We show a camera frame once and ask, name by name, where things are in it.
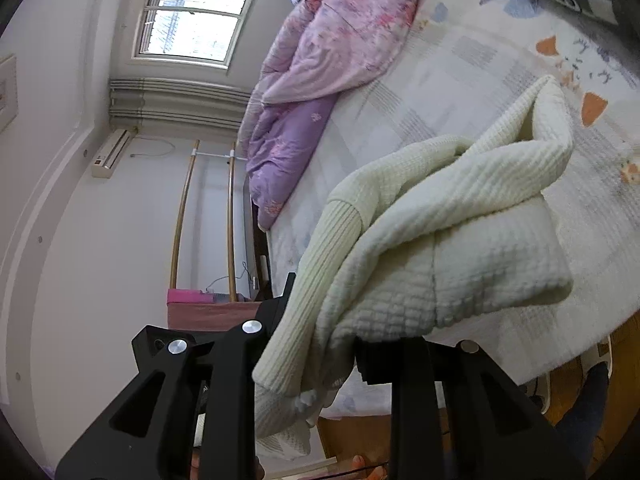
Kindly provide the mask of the cream white knit sweater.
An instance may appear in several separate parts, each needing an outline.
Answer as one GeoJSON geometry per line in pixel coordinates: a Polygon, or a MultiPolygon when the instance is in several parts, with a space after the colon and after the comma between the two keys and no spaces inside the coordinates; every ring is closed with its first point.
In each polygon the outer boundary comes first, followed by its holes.
{"type": "Polygon", "coordinates": [[[565,299],[573,278],[542,193],[573,148],[564,93],[544,76],[478,139],[413,143],[341,181],[254,368],[258,439],[306,450],[308,420],[352,372],[356,339],[565,299]]]}

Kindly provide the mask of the lower wooden ballet bar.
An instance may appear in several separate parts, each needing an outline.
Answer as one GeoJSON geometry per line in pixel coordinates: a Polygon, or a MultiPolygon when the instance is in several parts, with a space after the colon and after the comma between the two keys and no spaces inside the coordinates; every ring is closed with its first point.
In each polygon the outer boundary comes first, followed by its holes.
{"type": "Polygon", "coordinates": [[[227,270],[228,287],[231,302],[238,301],[235,278],[234,256],[234,174],[235,174],[235,142],[231,144],[228,159],[228,197],[227,197],[227,270]]]}

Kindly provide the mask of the wooden ballet bar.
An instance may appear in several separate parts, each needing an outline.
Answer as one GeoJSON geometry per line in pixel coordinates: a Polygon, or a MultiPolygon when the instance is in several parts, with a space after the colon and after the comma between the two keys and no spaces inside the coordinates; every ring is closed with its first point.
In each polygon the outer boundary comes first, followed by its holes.
{"type": "Polygon", "coordinates": [[[235,278],[234,256],[234,174],[235,174],[235,142],[231,144],[228,159],[228,197],[227,197],[227,270],[228,287],[231,302],[238,301],[235,278]]]}
{"type": "Polygon", "coordinates": [[[180,196],[180,202],[178,207],[177,220],[175,225],[174,240],[171,246],[171,260],[170,260],[170,274],[169,274],[169,288],[177,288],[178,280],[178,267],[180,258],[180,245],[183,230],[184,215],[186,214],[186,202],[190,192],[190,186],[192,182],[192,176],[196,159],[198,158],[198,148],[201,141],[195,140],[192,146],[191,155],[189,157],[188,168],[186,168],[186,178],[183,182],[182,192],[180,196]]]}

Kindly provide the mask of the upper wooden ballet bar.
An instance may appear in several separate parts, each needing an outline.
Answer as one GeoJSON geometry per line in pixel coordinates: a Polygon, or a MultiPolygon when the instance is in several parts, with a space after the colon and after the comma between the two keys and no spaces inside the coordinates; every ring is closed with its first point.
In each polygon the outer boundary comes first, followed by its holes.
{"type": "Polygon", "coordinates": [[[196,159],[198,158],[198,148],[201,141],[195,140],[192,146],[191,155],[189,157],[188,168],[186,168],[186,178],[183,182],[182,192],[180,196],[180,202],[178,207],[177,220],[175,225],[174,240],[171,246],[171,260],[170,260],[170,274],[169,274],[169,288],[177,288],[178,280],[178,267],[180,258],[180,245],[183,230],[184,215],[186,214],[186,202],[190,192],[190,186],[192,182],[192,176],[196,159]]]}

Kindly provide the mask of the grey striped left curtain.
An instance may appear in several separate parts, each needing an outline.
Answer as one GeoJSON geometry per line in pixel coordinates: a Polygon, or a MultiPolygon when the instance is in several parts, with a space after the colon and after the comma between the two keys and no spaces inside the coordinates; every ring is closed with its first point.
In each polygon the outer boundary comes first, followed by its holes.
{"type": "Polygon", "coordinates": [[[171,124],[221,130],[240,128],[250,92],[224,84],[170,78],[112,78],[114,126],[171,124]]]}

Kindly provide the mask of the white patterned bed sheet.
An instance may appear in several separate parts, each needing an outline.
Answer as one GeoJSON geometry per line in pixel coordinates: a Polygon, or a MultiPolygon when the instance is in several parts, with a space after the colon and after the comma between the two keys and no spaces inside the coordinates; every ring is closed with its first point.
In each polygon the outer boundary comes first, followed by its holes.
{"type": "Polygon", "coordinates": [[[405,47],[378,80],[344,93],[269,234],[281,288],[332,188],[357,168],[440,134],[475,139],[539,77],[567,100],[574,152],[544,193],[573,290],[438,330],[476,340],[516,382],[573,359],[639,307],[638,6],[610,25],[552,0],[421,0],[405,47]]]}

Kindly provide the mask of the purple floral comforter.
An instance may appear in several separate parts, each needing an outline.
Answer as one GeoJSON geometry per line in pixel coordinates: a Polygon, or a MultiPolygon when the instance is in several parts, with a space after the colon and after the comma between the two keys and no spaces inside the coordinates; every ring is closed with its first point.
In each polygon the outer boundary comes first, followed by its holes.
{"type": "Polygon", "coordinates": [[[258,226],[269,231],[314,154],[341,93],[397,58],[419,0],[299,0],[262,69],[238,133],[258,226]]]}

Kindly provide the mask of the white wall air conditioner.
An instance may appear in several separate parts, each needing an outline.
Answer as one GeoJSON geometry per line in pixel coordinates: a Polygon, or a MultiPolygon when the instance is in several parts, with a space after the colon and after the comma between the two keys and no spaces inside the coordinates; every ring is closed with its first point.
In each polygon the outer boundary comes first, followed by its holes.
{"type": "Polygon", "coordinates": [[[111,132],[94,156],[91,175],[98,179],[109,179],[122,159],[122,154],[125,153],[137,133],[137,127],[116,129],[111,132]]]}

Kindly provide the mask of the window with white frame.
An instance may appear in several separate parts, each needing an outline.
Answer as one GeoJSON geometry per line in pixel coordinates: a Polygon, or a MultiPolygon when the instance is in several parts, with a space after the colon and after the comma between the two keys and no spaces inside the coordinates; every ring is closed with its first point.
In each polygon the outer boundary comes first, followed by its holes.
{"type": "Polygon", "coordinates": [[[253,0],[145,0],[134,55],[226,70],[253,0]]]}

